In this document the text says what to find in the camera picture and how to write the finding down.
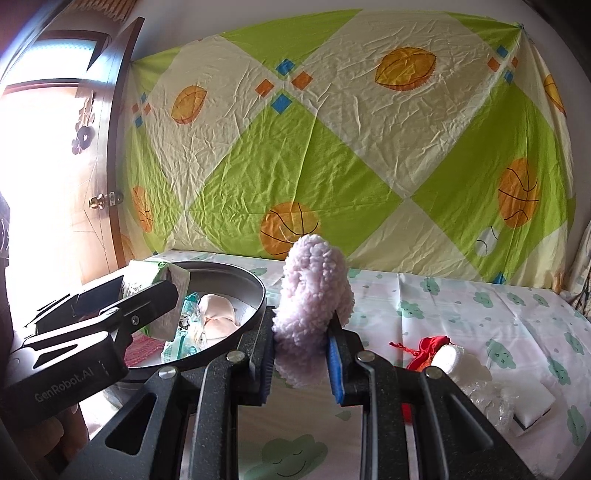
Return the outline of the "person's left hand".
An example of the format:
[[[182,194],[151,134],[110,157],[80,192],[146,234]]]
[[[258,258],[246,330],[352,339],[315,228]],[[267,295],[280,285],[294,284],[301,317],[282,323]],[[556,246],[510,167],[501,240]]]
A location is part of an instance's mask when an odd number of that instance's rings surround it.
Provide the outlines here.
[[[9,433],[27,465],[38,479],[56,479],[56,471],[46,456],[56,449],[72,461],[89,442],[88,428],[78,404],[56,417]]]

